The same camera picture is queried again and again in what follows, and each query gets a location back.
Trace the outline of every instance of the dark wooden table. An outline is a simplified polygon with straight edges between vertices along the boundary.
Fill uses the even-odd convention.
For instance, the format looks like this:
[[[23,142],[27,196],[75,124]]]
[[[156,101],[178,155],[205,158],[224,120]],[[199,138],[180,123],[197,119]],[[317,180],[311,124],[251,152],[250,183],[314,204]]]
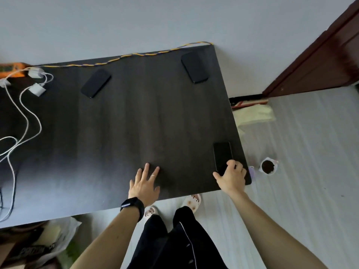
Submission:
[[[198,52],[208,81],[190,81],[181,63],[189,51]],[[102,66],[112,78],[90,99],[80,88],[98,68],[46,68],[55,76],[47,91],[39,98],[24,94],[24,104],[38,115],[43,131],[11,155],[17,172],[15,207],[0,227],[119,207],[127,198],[129,180],[146,162],[151,163],[150,171],[161,167],[156,180],[160,199],[218,190],[212,176],[214,142],[230,141],[234,158],[247,168],[214,46]],[[13,81],[15,98],[24,81]],[[27,116],[31,136],[38,124]],[[20,137],[24,129],[25,119],[1,91],[0,138]],[[11,144],[0,142],[0,151]],[[0,183],[3,216],[12,189],[6,161],[0,163]]]

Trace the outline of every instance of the black wristband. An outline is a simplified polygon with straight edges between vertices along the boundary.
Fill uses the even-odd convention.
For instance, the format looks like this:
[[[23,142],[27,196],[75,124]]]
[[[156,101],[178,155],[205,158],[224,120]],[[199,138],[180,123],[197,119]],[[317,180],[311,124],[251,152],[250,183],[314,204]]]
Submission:
[[[135,206],[140,211],[140,218],[137,222],[141,221],[143,215],[145,214],[145,206],[143,205],[142,201],[138,199],[137,197],[132,197],[130,199],[127,199],[125,202],[121,204],[121,209]]]

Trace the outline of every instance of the cup with dark contents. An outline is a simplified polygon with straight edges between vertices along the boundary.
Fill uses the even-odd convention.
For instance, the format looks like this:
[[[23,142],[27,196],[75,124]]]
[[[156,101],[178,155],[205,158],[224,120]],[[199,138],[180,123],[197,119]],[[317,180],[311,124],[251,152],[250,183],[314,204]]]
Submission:
[[[259,171],[267,175],[272,175],[276,172],[277,168],[278,161],[267,157],[262,161]]]

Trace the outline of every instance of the orange box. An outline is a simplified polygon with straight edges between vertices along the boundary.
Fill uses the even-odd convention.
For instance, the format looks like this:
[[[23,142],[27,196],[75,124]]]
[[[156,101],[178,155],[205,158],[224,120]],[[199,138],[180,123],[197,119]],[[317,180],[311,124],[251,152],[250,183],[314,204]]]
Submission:
[[[12,72],[25,69],[26,67],[29,67],[29,65],[21,62],[0,64],[0,78],[7,77]],[[25,71],[15,73],[11,77],[23,77],[23,76],[26,76]]]

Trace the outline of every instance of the cable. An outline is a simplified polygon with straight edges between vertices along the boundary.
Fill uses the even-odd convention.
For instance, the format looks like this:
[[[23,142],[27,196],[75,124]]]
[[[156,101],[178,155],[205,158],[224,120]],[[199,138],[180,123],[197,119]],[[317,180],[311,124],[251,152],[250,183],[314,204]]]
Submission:
[[[18,71],[16,71],[16,72],[12,72],[12,73],[9,74],[5,79],[8,79],[9,77],[11,77],[11,76],[12,76],[13,74],[15,74],[15,73],[18,73],[18,72],[21,72],[21,71],[29,71],[30,69],[31,69],[31,67],[25,68],[25,69],[22,69],[22,70],[18,70]],[[43,83],[41,83],[42,86],[43,86],[44,84],[46,84],[46,83],[48,83],[48,82],[51,82],[51,81],[53,80],[53,75],[52,75],[52,74],[50,74],[50,73],[45,73],[45,72],[44,72],[43,75],[45,76],[45,81],[44,81]],[[51,75],[51,76],[52,76],[52,79],[48,81],[46,75]],[[0,222],[3,222],[3,221],[5,221],[5,220],[7,220],[7,219],[9,218],[9,216],[11,215],[12,210],[14,209],[15,191],[16,191],[16,175],[15,175],[14,168],[13,168],[13,166],[12,166],[12,164],[11,164],[11,161],[10,161],[10,155],[11,155],[11,153],[15,150],[15,148],[17,148],[17,147],[20,146],[21,144],[24,144],[24,143],[26,143],[27,141],[32,140],[33,138],[37,137],[37,136],[41,133],[41,131],[42,131],[42,125],[41,125],[40,119],[36,116],[36,114],[34,114],[34,113],[31,112],[27,107],[25,107],[25,105],[22,103],[22,100],[21,100],[22,95],[24,94],[24,92],[25,92],[26,90],[28,90],[30,87],[25,88],[25,89],[20,93],[19,101],[20,101],[20,104],[23,106],[23,108],[25,108],[29,113],[31,113],[32,115],[34,115],[35,118],[37,119],[37,121],[38,121],[38,123],[39,123],[39,132],[38,132],[37,134],[35,134],[34,136],[30,137],[29,139],[22,141],[22,140],[24,139],[24,137],[26,136],[26,133],[27,133],[27,131],[28,131],[28,129],[29,129],[29,119],[25,116],[25,114],[20,110],[20,108],[19,108],[19,107],[17,106],[17,104],[14,102],[14,100],[12,99],[12,97],[11,97],[11,95],[10,95],[8,89],[7,89],[7,86],[6,86],[6,84],[5,84],[5,90],[6,90],[6,92],[7,92],[7,95],[9,96],[11,102],[14,104],[14,106],[19,110],[19,112],[21,113],[21,115],[23,115],[24,118],[25,118],[25,120],[26,120],[26,129],[25,129],[25,132],[24,132],[24,134],[22,135],[22,137],[21,137],[20,140],[17,140],[15,137],[12,137],[12,136],[7,136],[7,137],[4,137],[4,138],[0,139],[0,140],[4,140],[4,139],[6,139],[6,138],[12,138],[12,139],[14,139],[14,140],[16,141],[15,145],[13,145],[9,150],[7,150],[6,152],[0,154],[0,156],[6,154],[6,156],[0,160],[0,163],[1,163],[5,158],[7,158],[7,162],[9,163],[9,166],[10,166],[10,169],[11,169],[11,173],[12,173],[12,175],[13,175],[13,191],[12,191],[12,195],[11,195],[11,205],[10,205],[10,208],[9,208],[9,211],[7,212],[7,214],[6,214],[3,218],[0,219]],[[1,190],[0,190],[0,203],[1,203],[0,210],[2,210],[2,208],[3,208],[3,200],[2,200],[2,192],[1,192]]]
[[[145,56],[152,56],[152,55],[158,55],[158,54],[164,54],[164,53],[169,53],[169,52],[172,52],[172,51],[176,51],[176,50],[179,50],[183,47],[186,47],[188,45],[192,45],[192,44],[198,44],[198,43],[207,43],[207,44],[210,44],[210,45],[213,45],[212,42],[207,42],[207,41],[197,41],[197,42],[191,42],[191,43],[187,43],[187,44],[184,44],[182,46],[179,46],[177,48],[172,48],[172,49],[169,49],[169,50],[164,50],[164,51],[158,51],[158,52],[155,52],[155,53],[132,53],[132,54],[127,54],[127,55],[121,55],[117,58],[114,58],[114,59],[110,59],[109,61],[106,61],[106,62],[102,62],[102,63],[95,63],[95,64],[68,64],[68,65],[40,65],[38,67],[47,67],[47,68],[64,68],[64,67],[92,67],[92,66],[98,66],[98,65],[106,65],[108,63],[111,63],[111,62],[114,62],[114,61],[117,61],[117,60],[120,60],[121,58],[124,58],[124,57],[131,57],[133,55],[139,55],[141,57],[145,57]]]

